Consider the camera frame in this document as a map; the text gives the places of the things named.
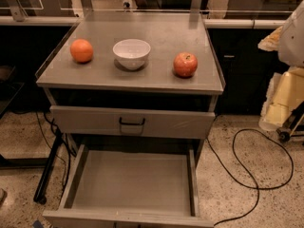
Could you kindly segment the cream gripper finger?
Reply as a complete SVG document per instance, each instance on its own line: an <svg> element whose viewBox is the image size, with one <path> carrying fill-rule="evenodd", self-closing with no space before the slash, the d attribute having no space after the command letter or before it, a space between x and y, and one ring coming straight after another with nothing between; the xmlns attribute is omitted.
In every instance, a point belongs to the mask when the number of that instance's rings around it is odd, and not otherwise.
<svg viewBox="0 0 304 228"><path fill-rule="evenodd" d="M266 131L282 127L292 112L304 102L304 68L290 67L271 79L258 125Z"/></svg>

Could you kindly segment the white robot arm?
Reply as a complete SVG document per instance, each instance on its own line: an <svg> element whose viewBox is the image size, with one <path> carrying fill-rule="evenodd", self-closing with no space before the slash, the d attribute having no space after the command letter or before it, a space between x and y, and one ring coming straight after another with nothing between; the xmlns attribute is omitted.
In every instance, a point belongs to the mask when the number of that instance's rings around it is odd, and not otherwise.
<svg viewBox="0 0 304 228"><path fill-rule="evenodd" d="M289 66L282 75L275 73L269 83L258 123L263 130L275 131L304 102L304 1L257 47L277 51L279 61Z"/></svg>

